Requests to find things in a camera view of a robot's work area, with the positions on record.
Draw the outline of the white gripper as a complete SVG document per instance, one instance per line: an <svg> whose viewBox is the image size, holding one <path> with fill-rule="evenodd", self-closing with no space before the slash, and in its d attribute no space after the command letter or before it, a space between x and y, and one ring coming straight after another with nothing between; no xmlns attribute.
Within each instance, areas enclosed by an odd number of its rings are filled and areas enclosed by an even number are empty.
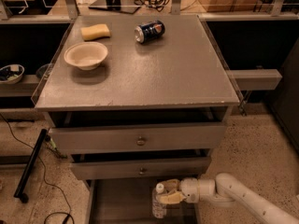
<svg viewBox="0 0 299 224"><path fill-rule="evenodd" d="M167 191L178 190L180 183L180 191L170 194L160 194L157 200L162 204L178 204L182 201L186 203L197 203L200 198L199 181L196 178L168 179L163 181L163 185Z"/></svg>

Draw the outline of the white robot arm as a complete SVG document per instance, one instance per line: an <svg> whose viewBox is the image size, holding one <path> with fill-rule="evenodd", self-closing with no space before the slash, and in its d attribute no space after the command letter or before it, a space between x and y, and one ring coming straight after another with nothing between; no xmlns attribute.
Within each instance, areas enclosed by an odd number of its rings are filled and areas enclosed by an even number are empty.
<svg viewBox="0 0 299 224"><path fill-rule="evenodd" d="M152 200L152 212L157 218L165 216L168 205L182 202L209 202L220 207L239 203L262 224L299 224L298 218L270 203L228 173L219 173L215 179L187 177L162 181L153 189Z"/></svg>

